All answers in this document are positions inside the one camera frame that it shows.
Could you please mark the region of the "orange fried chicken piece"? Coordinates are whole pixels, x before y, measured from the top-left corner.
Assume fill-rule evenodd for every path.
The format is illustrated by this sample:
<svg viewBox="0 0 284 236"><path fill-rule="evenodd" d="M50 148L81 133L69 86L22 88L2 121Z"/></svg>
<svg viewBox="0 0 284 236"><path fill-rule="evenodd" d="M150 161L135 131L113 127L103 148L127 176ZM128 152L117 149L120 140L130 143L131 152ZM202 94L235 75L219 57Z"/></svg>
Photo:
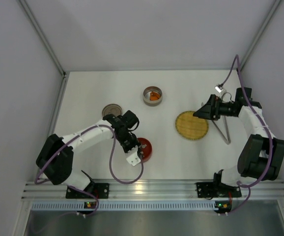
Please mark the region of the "orange fried chicken piece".
<svg viewBox="0 0 284 236"><path fill-rule="evenodd" d="M150 101L157 101L161 98L161 94L155 91L151 91L149 95L149 100Z"/></svg>

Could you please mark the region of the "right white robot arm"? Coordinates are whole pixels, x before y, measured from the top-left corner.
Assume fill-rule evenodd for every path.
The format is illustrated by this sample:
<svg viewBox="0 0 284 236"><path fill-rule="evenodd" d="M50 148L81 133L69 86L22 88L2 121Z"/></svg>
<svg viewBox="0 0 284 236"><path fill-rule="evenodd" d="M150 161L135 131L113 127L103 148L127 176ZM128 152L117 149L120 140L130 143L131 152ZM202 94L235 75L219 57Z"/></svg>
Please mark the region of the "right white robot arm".
<svg viewBox="0 0 284 236"><path fill-rule="evenodd" d="M242 122L247 134L237 164L220 170L220 182L226 185L242 185L241 178L260 181L275 181L284 159L284 140L276 138L266 124L262 106L251 98L251 88L237 88L235 100L224 102L222 97L210 95L206 104L195 111L193 116L211 121L221 117L236 117Z"/></svg>

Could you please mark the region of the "red round lid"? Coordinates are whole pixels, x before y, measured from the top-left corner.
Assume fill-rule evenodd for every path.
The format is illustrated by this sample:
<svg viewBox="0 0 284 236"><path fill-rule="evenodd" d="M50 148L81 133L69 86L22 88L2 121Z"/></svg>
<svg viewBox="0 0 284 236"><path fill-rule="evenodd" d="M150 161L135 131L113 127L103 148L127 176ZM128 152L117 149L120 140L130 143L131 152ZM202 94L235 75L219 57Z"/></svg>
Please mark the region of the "red round lid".
<svg viewBox="0 0 284 236"><path fill-rule="evenodd" d="M141 144L141 150L143 154L142 161L143 163L145 163L151 158L152 151L153 151L152 144L146 138L138 138L138 141Z"/></svg>

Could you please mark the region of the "taupe round lid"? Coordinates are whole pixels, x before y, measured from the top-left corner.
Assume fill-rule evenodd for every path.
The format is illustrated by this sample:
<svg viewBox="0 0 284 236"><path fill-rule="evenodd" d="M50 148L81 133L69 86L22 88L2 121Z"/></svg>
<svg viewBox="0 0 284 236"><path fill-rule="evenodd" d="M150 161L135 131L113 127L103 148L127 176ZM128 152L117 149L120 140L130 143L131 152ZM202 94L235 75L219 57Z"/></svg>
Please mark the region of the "taupe round lid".
<svg viewBox="0 0 284 236"><path fill-rule="evenodd" d="M118 104L108 104L102 110L102 118L107 115L119 116L123 114L122 107Z"/></svg>

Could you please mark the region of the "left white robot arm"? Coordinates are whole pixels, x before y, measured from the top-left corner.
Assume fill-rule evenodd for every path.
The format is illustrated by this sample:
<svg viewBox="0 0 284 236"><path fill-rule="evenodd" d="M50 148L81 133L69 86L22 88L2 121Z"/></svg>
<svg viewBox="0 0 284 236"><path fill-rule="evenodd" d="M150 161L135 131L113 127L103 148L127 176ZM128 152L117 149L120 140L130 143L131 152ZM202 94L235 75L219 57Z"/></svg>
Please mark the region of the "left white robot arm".
<svg viewBox="0 0 284 236"><path fill-rule="evenodd" d="M70 135L50 135L36 160L39 172L35 184L49 181L53 185L64 184L74 191L92 192L94 181L84 171L74 170L74 161L77 154L110 139L120 144L131 166L141 164L142 145L133 133L139 124L138 117L128 110L119 116L108 114L94 125Z"/></svg>

